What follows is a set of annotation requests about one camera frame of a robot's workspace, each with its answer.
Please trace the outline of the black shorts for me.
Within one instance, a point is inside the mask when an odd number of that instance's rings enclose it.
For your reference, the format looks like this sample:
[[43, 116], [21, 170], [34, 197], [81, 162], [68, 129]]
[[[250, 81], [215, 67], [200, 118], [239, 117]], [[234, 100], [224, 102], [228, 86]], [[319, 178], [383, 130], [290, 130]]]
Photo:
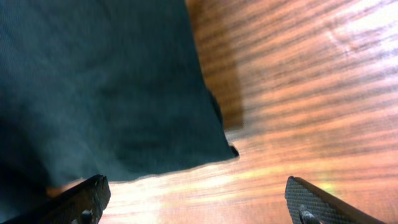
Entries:
[[1, 2], [2, 221], [49, 187], [237, 156], [184, 1]]

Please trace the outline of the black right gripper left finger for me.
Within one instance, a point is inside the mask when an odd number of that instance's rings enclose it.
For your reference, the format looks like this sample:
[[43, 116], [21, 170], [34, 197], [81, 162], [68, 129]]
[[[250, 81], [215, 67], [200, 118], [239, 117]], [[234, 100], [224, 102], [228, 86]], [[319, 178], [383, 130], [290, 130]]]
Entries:
[[111, 197], [105, 175], [94, 175], [43, 205], [3, 224], [97, 224]]

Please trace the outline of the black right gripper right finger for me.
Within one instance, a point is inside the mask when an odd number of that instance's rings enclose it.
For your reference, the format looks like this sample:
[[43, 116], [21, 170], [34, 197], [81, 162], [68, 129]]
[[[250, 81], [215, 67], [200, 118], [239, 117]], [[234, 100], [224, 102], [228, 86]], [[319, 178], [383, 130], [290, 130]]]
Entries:
[[294, 224], [382, 222], [300, 177], [287, 179], [284, 197]]

